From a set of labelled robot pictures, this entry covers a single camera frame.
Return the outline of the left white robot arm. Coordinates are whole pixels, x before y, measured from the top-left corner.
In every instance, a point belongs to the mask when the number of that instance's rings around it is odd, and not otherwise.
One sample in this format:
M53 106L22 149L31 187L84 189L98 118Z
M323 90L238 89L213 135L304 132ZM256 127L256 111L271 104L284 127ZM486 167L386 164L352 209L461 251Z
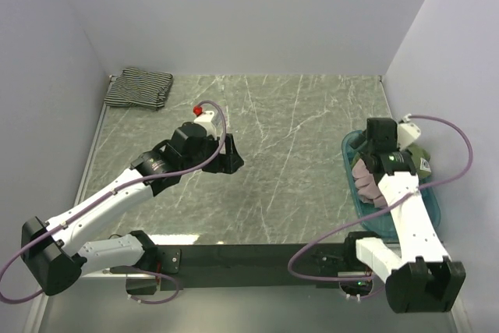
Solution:
M48 296L105 268L156 271L158 249L145 232L96 242L91 236L127 210L178 184L185 174L202 170L231 175L243 165L232 134L214 136L204 126L186 122L171 139L143 152L112 183L81 204L48 221L28 220L22 228L23 262Z

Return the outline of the pink tank top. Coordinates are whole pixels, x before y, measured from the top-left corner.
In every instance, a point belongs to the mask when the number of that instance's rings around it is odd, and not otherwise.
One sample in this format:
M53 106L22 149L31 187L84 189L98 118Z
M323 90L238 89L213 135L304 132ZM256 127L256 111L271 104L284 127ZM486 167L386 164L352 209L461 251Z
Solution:
M382 208L387 205L363 159L359 159L353 166L352 177L358 197L363 203L372 204L375 208Z

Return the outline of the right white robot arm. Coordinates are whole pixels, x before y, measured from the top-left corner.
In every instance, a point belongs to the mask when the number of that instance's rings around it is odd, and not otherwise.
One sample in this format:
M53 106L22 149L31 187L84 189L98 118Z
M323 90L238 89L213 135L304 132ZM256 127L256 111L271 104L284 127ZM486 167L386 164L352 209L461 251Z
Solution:
M465 281L462 262L451 260L434 230L421 196L416 165L408 150L420 129L408 119L369 118L361 133L342 142L366 166L388 203L400 246L395 253L377 233L351 232L342 260L359 270L366 265L385 284L390 308L397 314L448 312Z

